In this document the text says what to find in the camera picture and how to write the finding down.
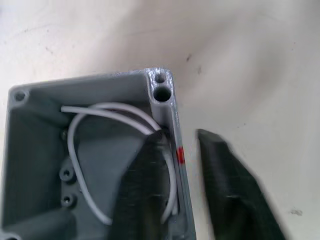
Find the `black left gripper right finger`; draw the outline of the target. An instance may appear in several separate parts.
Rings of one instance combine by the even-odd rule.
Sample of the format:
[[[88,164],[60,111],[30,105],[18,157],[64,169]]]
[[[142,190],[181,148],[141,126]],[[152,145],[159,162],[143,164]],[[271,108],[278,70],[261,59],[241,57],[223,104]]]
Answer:
[[[197,130],[205,197],[216,240],[284,240],[255,176],[218,134]]]

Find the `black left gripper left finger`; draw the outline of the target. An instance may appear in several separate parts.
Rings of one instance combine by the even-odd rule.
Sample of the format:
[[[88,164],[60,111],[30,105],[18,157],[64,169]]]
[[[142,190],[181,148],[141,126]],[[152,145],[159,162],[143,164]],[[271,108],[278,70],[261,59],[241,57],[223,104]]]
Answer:
[[[107,239],[164,240],[168,236],[168,226],[161,219],[169,203],[170,156],[164,131],[146,137],[121,177]]]

